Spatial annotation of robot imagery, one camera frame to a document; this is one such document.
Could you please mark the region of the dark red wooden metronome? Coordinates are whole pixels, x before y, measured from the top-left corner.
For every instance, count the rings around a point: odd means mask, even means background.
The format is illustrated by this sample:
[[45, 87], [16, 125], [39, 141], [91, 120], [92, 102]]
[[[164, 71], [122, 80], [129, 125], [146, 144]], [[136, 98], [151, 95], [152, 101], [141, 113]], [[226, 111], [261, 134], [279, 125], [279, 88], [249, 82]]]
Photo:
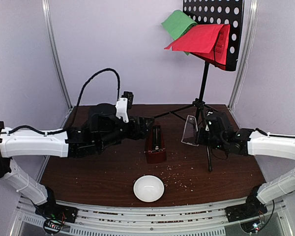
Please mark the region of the dark red wooden metronome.
[[159, 164], [167, 161], [163, 130], [161, 124], [157, 121], [148, 133], [144, 153], [148, 164]]

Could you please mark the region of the clear plastic metronome cover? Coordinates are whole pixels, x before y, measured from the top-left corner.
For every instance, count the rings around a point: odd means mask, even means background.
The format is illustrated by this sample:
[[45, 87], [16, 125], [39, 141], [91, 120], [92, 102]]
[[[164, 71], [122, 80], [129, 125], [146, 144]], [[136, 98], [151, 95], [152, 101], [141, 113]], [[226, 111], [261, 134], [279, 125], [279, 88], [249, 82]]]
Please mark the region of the clear plastic metronome cover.
[[184, 131], [181, 142], [190, 146], [197, 147], [198, 141], [198, 124], [194, 116], [188, 115], [184, 125]]

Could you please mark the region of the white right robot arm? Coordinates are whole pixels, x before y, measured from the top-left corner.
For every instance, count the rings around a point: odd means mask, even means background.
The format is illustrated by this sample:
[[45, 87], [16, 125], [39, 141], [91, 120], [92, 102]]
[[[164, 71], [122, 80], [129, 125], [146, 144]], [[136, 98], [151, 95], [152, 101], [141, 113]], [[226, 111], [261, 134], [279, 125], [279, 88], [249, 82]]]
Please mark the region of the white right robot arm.
[[[197, 145], [223, 151], [226, 155], [274, 156], [295, 161], [295, 135], [271, 134], [258, 128], [235, 131], [224, 112], [210, 112], [205, 127], [195, 126]], [[245, 203], [225, 209], [229, 222], [266, 213], [266, 204], [295, 191], [295, 168], [275, 180], [253, 187]]]

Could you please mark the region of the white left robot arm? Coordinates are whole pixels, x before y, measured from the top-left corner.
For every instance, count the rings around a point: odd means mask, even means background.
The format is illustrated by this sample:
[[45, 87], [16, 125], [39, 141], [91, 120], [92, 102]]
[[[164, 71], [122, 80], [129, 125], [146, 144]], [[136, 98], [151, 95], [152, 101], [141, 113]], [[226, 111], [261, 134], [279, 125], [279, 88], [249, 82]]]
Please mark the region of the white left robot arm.
[[8, 128], [0, 121], [0, 179], [28, 199], [36, 214], [53, 223], [74, 223], [78, 210], [57, 204], [53, 190], [38, 183], [18, 166], [15, 156], [83, 158], [101, 154], [123, 139], [145, 139], [153, 118], [129, 116], [126, 105], [102, 103], [91, 107], [88, 120], [80, 127], [40, 131], [22, 125]]

